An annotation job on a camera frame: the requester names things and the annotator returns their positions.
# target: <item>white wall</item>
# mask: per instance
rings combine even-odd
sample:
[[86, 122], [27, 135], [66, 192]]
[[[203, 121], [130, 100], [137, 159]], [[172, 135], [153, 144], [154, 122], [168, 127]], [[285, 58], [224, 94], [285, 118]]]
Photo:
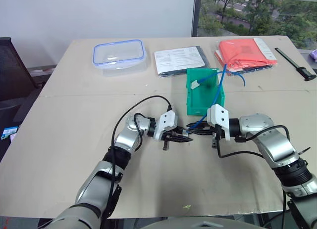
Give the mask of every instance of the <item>white wall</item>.
[[0, 37], [27, 67], [57, 64], [73, 39], [190, 37], [194, 0], [0, 0]]

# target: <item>floor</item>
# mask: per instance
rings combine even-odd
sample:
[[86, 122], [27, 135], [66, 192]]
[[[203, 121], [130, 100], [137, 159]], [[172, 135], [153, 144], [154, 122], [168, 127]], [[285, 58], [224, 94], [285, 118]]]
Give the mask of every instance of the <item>floor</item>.
[[[278, 213], [268, 213], [268, 217], [272, 218]], [[224, 216], [228, 219], [233, 219], [241, 222], [247, 222], [259, 226], [259, 218], [257, 214], [248, 215], [234, 215]], [[123, 226], [119, 226], [119, 229], [140, 229], [149, 224], [164, 220], [162, 218], [142, 218], [142, 219], [124, 219]], [[14, 217], [0, 217], [0, 229], [37, 229], [39, 219], [37, 218], [14, 218]], [[270, 225], [266, 228], [280, 229], [281, 217], [274, 219]], [[290, 213], [285, 217], [285, 228], [296, 229], [296, 223]]]

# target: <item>green container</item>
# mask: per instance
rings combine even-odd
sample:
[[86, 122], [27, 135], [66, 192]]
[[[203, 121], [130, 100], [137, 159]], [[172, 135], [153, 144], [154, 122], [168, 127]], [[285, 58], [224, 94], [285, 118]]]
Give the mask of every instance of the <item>green container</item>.
[[[219, 85], [217, 75], [214, 75], [200, 84], [195, 89], [191, 89], [190, 85], [194, 80], [207, 77], [218, 72], [218, 68], [188, 68], [187, 69], [187, 115], [203, 116], [210, 108], [214, 97], [217, 93]], [[216, 101], [217, 104], [224, 106], [224, 91], [220, 88], [220, 93]]]

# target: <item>white paper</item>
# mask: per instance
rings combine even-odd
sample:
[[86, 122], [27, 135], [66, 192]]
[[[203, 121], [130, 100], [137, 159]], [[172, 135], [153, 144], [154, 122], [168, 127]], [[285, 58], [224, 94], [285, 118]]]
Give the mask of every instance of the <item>white paper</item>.
[[205, 65], [195, 46], [156, 51], [154, 57], [158, 74]]
[[11, 142], [13, 141], [13, 139], [15, 138], [15, 136], [16, 136], [16, 134], [11, 134], [11, 135], [10, 135], [10, 141], [11, 141]]
[[271, 52], [269, 47], [266, 45], [266, 43], [261, 38], [253, 38], [253, 40], [256, 42], [257, 46], [259, 47], [260, 51], [263, 53], [264, 57], [268, 60], [276, 60], [276, 57]]

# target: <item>table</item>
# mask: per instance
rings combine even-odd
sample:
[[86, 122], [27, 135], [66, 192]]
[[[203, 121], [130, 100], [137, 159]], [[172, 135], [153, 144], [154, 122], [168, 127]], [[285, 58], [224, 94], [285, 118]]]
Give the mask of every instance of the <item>table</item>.
[[[148, 52], [145, 72], [103, 77], [92, 66], [92, 48], [114, 39], [75, 40], [23, 122], [0, 163], [0, 215], [56, 217], [74, 203], [76, 193], [102, 159], [113, 127], [122, 113], [139, 100], [162, 94], [173, 105], [179, 125], [196, 121], [186, 115], [186, 76], [159, 78], [153, 52], [200, 45], [211, 66], [218, 66], [213, 50], [221, 39], [206, 37], [142, 39]], [[300, 66], [308, 67], [287, 37], [262, 37], [278, 59], [278, 66], [238, 77], [225, 77], [225, 108], [230, 117], [269, 115], [290, 131], [309, 170], [317, 174], [317, 82], [303, 78], [275, 50], [279, 47]], [[134, 112], [158, 118], [166, 110], [151, 99]], [[144, 138], [120, 183], [122, 193], [113, 218], [243, 214], [279, 211], [282, 190], [268, 164], [253, 155], [218, 159], [207, 136], [188, 143]], [[254, 143], [221, 141], [223, 154], [257, 151]]]

